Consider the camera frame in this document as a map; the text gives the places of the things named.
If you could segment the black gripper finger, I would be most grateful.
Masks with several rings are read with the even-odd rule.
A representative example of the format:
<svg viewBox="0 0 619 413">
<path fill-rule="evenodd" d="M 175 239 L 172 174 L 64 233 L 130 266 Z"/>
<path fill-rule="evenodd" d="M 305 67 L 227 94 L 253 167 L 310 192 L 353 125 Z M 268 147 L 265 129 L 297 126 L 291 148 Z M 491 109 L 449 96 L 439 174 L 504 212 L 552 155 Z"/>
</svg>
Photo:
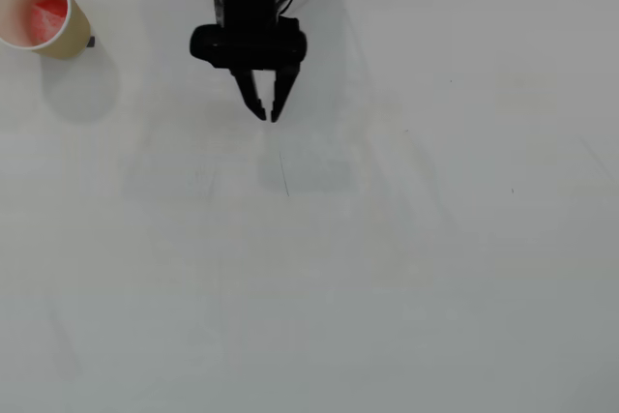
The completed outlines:
<svg viewBox="0 0 619 413">
<path fill-rule="evenodd" d="M 291 89 L 299 75 L 301 63 L 283 63 L 270 61 L 269 68 L 275 72 L 274 100 L 271 111 L 271 122 L 276 123 L 280 119 Z"/>
<path fill-rule="evenodd" d="M 266 111 L 258 97 L 253 70 L 232 69 L 243 102 L 247 109 L 261 121 L 266 121 Z"/>
</svg>

